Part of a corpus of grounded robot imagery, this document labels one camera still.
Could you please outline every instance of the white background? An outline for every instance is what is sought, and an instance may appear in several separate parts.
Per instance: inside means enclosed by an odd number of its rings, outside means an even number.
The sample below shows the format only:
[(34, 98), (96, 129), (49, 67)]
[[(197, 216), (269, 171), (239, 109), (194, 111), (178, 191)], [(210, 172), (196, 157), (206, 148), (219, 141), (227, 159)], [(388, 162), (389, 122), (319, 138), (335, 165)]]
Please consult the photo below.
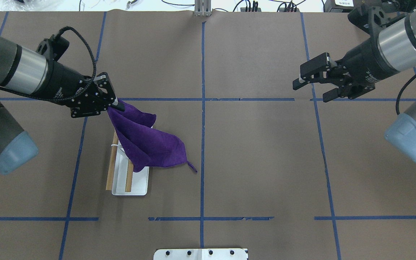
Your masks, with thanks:
[[(0, 10), (62, 10), (78, 11), (79, 0), (32, 0), (32, 3), (20, 4), (15, 0), (0, 0)], [(193, 4), (194, 0), (165, 0), (177, 4)], [(211, 7), (224, 8), (232, 12), (236, 3), (240, 0), (212, 0)], [(126, 9), (128, 0), (82, 0), (81, 10), (83, 11), (105, 11), (112, 9)], [(259, 7), (263, 12), (276, 12), (278, 2), (270, 0), (259, 0)], [(239, 7), (245, 7), (245, 2), (241, 3), (236, 12), (240, 11)], [(322, 12), (321, 0), (306, 0), (300, 4), (301, 12)], [(176, 11), (176, 10), (193, 10), (193, 6), (173, 6), (163, 3), (161, 0), (137, 0), (129, 10), (131, 11)]]

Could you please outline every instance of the wooden stick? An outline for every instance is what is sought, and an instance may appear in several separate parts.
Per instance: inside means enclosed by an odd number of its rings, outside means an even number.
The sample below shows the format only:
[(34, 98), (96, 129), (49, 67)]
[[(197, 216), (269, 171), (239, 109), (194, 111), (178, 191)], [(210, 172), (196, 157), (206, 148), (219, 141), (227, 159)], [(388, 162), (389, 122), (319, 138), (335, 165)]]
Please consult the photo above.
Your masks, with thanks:
[(131, 185), (133, 182), (133, 170), (134, 164), (130, 160), (127, 160), (126, 186), (124, 189), (125, 192), (131, 192)]
[[(112, 144), (118, 144), (117, 132), (115, 132), (113, 135)], [(110, 161), (109, 161), (109, 172), (107, 173), (107, 185), (105, 186), (106, 191), (112, 190), (113, 174), (115, 172), (115, 160), (117, 159), (117, 149), (118, 147), (112, 146), (112, 151), (110, 153)]]

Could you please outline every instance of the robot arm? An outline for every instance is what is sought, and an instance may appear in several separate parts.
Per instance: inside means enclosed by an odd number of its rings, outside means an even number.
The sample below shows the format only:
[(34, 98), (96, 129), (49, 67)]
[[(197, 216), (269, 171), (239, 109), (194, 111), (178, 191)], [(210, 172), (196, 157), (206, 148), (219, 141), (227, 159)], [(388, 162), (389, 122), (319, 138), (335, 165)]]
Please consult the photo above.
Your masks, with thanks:
[[(332, 61), (328, 53), (302, 64), (300, 77), (293, 81), (298, 90), (309, 83), (337, 86), (323, 95), (324, 102), (336, 98), (355, 99), (375, 89), (375, 83), (416, 66), (416, 11), (390, 20), (380, 7), (363, 7), (348, 16), (366, 16), (368, 23), (356, 24), (370, 38)], [(416, 163), (416, 102), (386, 131), (385, 138)]]
[[(67, 30), (74, 31), (87, 46), (94, 67), (92, 77), (58, 62), (69, 46), (61, 37)], [(109, 107), (124, 111), (107, 73), (95, 74), (91, 49), (71, 27), (44, 39), (36, 52), (0, 37), (0, 90), (65, 105), (73, 118), (99, 115)], [(33, 140), (0, 102), (0, 173), (12, 172), (37, 154)]]

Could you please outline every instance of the white mounting plate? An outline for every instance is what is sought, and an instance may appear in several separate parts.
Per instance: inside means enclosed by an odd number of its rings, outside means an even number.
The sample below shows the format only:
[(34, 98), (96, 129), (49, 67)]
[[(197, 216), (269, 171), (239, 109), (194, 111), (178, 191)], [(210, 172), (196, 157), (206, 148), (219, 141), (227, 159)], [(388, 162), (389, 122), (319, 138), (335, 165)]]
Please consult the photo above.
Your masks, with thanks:
[(126, 154), (120, 149), (121, 143), (118, 142), (117, 158), (115, 159), (115, 171), (113, 173), (112, 194), (116, 196), (144, 196), (147, 194), (149, 183), (149, 167), (146, 166), (142, 171), (133, 173), (131, 192), (126, 192), (127, 163), (129, 162)]
[(246, 248), (204, 248), (186, 250), (157, 250), (153, 260), (248, 260)]

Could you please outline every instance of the purple towel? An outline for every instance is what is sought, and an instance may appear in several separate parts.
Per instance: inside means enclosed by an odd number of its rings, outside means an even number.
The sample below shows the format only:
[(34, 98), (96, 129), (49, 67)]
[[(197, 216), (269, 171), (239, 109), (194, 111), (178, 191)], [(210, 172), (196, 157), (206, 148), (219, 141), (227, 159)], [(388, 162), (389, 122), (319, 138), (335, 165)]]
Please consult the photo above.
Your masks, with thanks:
[(145, 166), (171, 167), (187, 163), (184, 143), (175, 135), (152, 129), (157, 115), (139, 111), (125, 102), (125, 111), (108, 110), (112, 125), (124, 152), (134, 164), (134, 171), (140, 172)]

